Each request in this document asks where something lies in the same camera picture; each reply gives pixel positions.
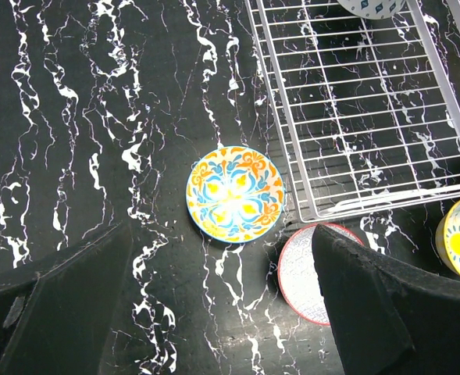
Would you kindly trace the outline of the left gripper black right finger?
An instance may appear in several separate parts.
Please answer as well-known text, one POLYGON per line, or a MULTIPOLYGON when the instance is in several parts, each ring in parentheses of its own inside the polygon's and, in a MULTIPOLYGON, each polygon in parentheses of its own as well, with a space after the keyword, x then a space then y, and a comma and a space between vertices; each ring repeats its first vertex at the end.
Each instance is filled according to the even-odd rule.
POLYGON ((325 225, 312 255, 346 374, 460 374, 460 281, 325 225))

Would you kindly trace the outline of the blue patterned bowl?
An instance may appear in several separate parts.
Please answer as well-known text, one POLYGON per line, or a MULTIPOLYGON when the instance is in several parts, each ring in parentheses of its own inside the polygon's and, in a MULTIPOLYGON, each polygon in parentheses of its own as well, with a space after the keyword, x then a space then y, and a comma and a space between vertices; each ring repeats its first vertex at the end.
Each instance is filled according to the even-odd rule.
POLYGON ((366 20, 385 20, 399 13, 405 0, 337 0, 337 3, 354 16, 366 20))

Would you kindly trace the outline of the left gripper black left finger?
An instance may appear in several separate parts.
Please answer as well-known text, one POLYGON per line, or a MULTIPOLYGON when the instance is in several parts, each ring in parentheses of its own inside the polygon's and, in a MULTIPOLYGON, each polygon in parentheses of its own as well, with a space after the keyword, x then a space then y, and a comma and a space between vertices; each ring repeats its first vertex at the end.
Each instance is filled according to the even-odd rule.
POLYGON ((0 274, 0 374, 96 374, 133 250, 120 223, 0 274))

